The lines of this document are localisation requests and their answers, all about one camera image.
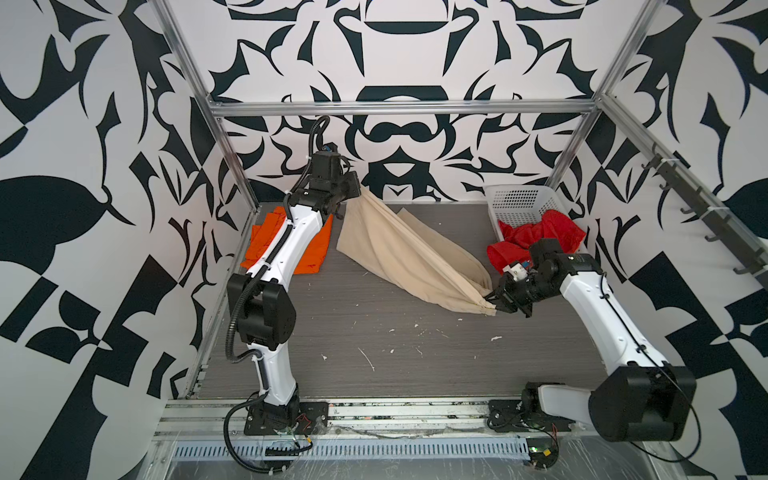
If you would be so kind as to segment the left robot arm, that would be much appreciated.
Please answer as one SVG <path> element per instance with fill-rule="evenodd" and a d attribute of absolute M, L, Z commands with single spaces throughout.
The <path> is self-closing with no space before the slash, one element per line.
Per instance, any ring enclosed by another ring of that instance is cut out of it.
<path fill-rule="evenodd" d="M 229 323 L 224 353 L 231 364 L 255 364 L 259 393 L 246 408 L 275 429 L 293 426 L 300 416 L 298 384 L 287 342 L 297 318 L 289 285 L 312 240 L 340 205 L 361 195 L 349 160 L 333 143 L 309 154 L 305 173 L 284 197 L 286 217 L 265 252 L 243 274 L 227 282 Z"/>

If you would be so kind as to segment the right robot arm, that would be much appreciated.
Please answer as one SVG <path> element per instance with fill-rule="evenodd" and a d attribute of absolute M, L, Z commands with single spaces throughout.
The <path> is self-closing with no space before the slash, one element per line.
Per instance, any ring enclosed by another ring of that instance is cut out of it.
<path fill-rule="evenodd" d="M 672 442 L 688 421 L 696 380 L 655 348 L 631 320 L 598 262 L 587 253 L 566 253 L 555 239 L 532 245 L 528 263 L 506 263 L 487 300 L 506 313 L 533 314 L 536 303 L 565 299 L 586 327 L 607 377 L 593 390 L 561 383 L 530 382 L 518 415 L 567 419 L 611 442 Z"/>

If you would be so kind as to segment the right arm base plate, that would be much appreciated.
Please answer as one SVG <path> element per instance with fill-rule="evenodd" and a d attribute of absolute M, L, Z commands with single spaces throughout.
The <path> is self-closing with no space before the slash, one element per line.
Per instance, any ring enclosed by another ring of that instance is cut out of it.
<path fill-rule="evenodd" d="M 572 420 L 544 413 L 533 400 L 491 400 L 488 407 L 486 426 L 497 433 L 569 432 L 573 423 Z"/>

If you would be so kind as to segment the red shorts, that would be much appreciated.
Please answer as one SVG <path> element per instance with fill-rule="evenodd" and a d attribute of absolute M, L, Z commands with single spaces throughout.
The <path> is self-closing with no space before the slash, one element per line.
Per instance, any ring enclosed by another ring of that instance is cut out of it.
<path fill-rule="evenodd" d="M 528 223 L 512 227 L 501 220 L 497 221 L 502 240 L 491 244 L 486 249 L 492 267 L 502 274 L 505 267 L 516 263 L 526 269 L 532 267 L 530 248 L 542 239 L 557 239 L 565 253 L 575 253 L 584 239 L 586 232 L 567 215 L 548 210 L 538 223 Z"/>

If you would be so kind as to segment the beige shorts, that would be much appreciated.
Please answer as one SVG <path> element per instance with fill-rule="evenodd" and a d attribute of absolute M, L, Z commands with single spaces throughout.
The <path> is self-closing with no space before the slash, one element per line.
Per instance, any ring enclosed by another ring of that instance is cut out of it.
<path fill-rule="evenodd" d="M 446 310 L 493 316 L 491 276 L 458 244 L 407 209 L 395 212 L 363 189 L 346 202 L 337 251 L 412 296 Z"/>

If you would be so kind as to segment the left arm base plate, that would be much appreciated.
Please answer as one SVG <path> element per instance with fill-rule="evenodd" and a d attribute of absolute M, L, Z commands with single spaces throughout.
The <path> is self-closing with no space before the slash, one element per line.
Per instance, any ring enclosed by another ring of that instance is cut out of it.
<path fill-rule="evenodd" d="M 260 403 L 247 409 L 244 434 L 265 436 L 278 433 L 310 435 L 327 425 L 327 402 L 299 402 L 288 405 Z"/>

